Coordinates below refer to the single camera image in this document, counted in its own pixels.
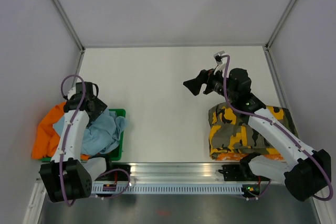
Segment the light blue trousers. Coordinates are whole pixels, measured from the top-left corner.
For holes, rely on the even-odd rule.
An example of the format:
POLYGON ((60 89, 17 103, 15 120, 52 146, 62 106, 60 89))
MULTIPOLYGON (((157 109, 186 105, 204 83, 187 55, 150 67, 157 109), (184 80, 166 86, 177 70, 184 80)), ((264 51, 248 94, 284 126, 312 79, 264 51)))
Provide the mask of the light blue trousers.
POLYGON ((120 145, 121 133, 126 126, 125 117, 118 116, 116 112, 106 109, 85 129, 80 153, 94 156, 112 152, 120 145))

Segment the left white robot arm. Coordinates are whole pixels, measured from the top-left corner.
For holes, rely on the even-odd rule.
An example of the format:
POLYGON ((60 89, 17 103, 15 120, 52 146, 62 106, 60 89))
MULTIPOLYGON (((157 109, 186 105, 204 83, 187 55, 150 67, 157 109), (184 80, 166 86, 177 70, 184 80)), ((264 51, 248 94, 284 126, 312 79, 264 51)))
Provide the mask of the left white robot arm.
POLYGON ((50 162, 42 164, 39 170, 51 202, 72 206, 77 199, 91 195, 93 182, 98 177, 110 180, 114 175, 114 167, 104 157, 81 162, 85 130, 107 108, 98 93, 97 84, 82 82, 76 83, 67 95, 58 147, 50 162))

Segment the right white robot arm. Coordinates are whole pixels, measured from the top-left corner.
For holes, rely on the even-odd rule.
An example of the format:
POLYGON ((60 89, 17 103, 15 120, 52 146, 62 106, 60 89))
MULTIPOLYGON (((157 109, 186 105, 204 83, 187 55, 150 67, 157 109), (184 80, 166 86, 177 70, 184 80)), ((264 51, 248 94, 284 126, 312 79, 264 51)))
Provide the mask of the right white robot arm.
POLYGON ((199 95, 202 85, 205 85, 204 94, 216 92, 224 96, 227 104, 232 106, 242 121, 260 133, 284 158, 281 162, 263 155, 248 155, 239 167, 243 179, 266 177, 285 185, 299 201, 317 198, 317 193, 326 187, 329 195, 324 200, 333 197, 329 153, 314 150, 285 128, 251 92, 251 79, 245 69, 202 70, 196 78, 184 81, 183 85, 193 95, 199 95))

